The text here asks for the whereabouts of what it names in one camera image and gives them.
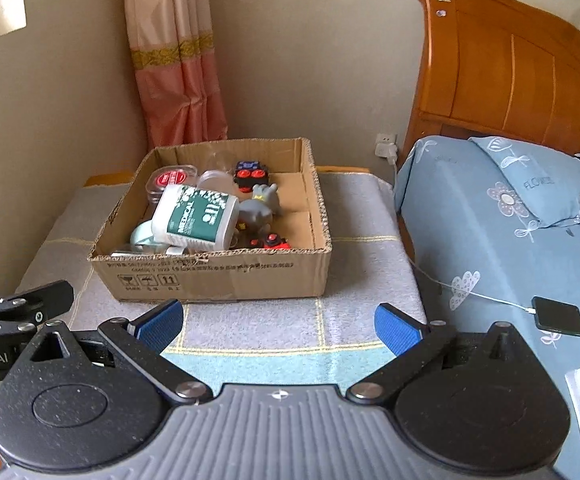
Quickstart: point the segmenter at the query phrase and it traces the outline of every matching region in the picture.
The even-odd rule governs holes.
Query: striped blanket
[[[184,327],[164,356],[207,383],[335,383],[342,391],[387,363],[392,354],[374,333],[377,304],[388,301],[425,321],[401,244],[392,189],[365,173],[321,173],[333,239],[322,298],[187,303]],[[126,188],[77,191],[26,272],[20,289],[68,280],[76,295],[62,316],[73,330],[113,317],[129,319],[149,304],[120,303],[86,257]]]

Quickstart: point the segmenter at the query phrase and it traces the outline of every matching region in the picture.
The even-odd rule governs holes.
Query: red tag
[[[171,170],[161,173],[157,177],[157,185],[166,187],[168,184],[183,184],[188,174],[183,170]]]

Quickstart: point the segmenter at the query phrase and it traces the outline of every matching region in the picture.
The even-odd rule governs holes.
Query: white bottle
[[[192,251],[227,251],[239,217],[233,195],[168,184],[152,217],[154,240]]]

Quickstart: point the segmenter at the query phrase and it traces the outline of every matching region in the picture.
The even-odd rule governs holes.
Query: power outlet
[[[396,144],[397,135],[396,134],[377,134],[374,145],[378,144]]]

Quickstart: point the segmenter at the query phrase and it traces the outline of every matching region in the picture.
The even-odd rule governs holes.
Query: wall
[[[27,26],[0,37],[0,296],[74,189],[146,150],[123,0],[25,4]]]
[[[521,0],[580,28],[580,0]],[[403,136],[419,71],[418,0],[210,0],[231,137],[312,140],[317,162],[372,168]]]

